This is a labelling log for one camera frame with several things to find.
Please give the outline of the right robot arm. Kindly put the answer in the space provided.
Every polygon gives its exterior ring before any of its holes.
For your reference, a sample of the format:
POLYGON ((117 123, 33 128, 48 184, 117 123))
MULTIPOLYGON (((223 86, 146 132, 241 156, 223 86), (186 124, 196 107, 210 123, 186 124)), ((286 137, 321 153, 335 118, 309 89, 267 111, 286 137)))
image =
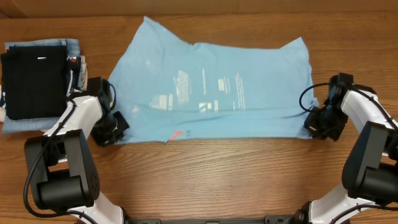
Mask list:
POLYGON ((397 160, 397 122, 366 86, 329 87, 322 109, 314 109, 305 127, 319 137, 337 139, 347 120, 359 136, 343 167, 341 183, 325 196, 307 202, 290 223, 348 223, 363 210, 396 211, 397 165, 385 164, 382 156, 397 160))

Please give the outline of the light blue printed t-shirt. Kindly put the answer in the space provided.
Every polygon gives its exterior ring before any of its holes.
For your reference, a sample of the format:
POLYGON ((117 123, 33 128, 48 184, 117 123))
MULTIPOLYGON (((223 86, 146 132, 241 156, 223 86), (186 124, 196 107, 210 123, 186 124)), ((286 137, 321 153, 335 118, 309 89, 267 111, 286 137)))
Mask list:
POLYGON ((145 17, 109 82, 129 129, 122 143, 300 138, 310 89, 307 46, 278 49, 189 44, 145 17))

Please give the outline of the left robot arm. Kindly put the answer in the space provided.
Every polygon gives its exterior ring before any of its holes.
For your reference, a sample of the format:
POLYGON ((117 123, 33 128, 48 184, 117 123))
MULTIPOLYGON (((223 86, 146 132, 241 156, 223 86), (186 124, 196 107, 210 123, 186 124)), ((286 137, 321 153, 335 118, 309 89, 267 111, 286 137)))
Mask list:
POLYGON ((116 96, 107 93, 74 95, 51 129, 25 142, 23 201, 31 215, 72 215, 84 223, 130 222, 125 209, 101 192, 87 143, 89 136, 100 146, 121 139, 129 126, 120 112, 112 112, 115 104, 116 96))

